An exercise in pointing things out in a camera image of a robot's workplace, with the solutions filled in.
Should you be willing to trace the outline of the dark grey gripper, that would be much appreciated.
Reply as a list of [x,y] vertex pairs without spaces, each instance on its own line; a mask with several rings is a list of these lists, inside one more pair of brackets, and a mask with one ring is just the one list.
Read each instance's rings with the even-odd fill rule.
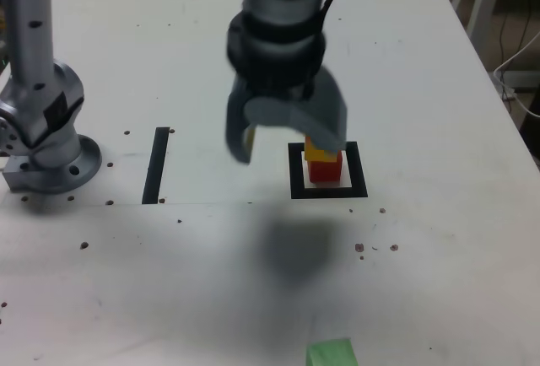
[[242,164],[251,162],[251,124],[293,129],[327,152],[342,150],[347,142],[347,106],[324,66],[313,79],[282,89],[262,88],[237,75],[227,102],[225,141]]

